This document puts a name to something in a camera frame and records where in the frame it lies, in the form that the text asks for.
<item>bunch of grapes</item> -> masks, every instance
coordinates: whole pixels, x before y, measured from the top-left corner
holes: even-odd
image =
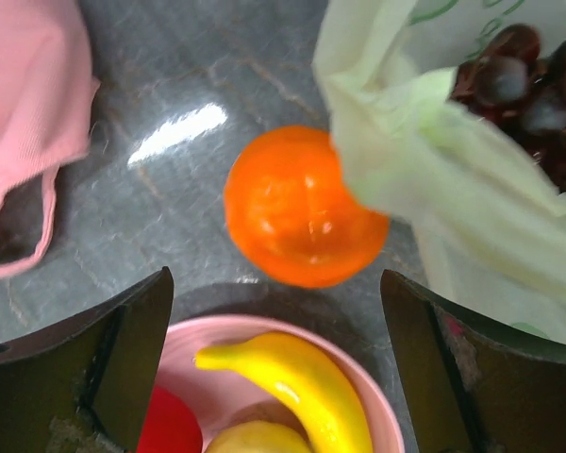
[[[566,192],[566,41],[549,59],[540,52],[534,27],[508,26],[459,66],[451,99],[497,125]]]

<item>pink cloth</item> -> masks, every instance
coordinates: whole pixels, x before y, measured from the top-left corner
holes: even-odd
[[[75,0],[0,0],[0,209],[8,191],[38,175],[43,204],[35,252],[0,264],[0,278],[29,269],[46,252],[55,177],[87,153],[97,86]]]

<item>pink strap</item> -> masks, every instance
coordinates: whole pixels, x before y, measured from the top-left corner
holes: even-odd
[[[58,167],[47,170],[42,176],[42,236],[36,245],[34,253],[18,261],[0,264],[0,278],[10,277],[14,274],[24,272],[42,259],[53,235],[53,223],[55,219],[55,206],[57,204],[57,192],[55,191],[55,179],[57,178]],[[3,197],[0,196],[0,209],[2,208]]]

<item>orange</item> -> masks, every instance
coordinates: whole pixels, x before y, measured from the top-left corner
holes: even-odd
[[[233,243],[270,277],[305,288],[340,283],[371,263],[390,219],[360,206],[341,179],[329,134],[305,126],[267,132],[228,175]]]

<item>gray table surface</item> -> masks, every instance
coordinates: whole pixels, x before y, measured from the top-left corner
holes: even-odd
[[[324,291],[272,282],[225,230],[222,188],[240,150],[277,126],[327,127],[310,61],[326,0],[82,0],[95,73],[90,156],[61,170],[53,244],[36,269],[0,281],[0,342],[98,304],[167,265],[172,322],[252,312],[307,327],[354,356],[417,451],[386,329],[379,278],[424,282],[408,226],[373,265]],[[0,261],[29,253],[40,186],[9,195]]]

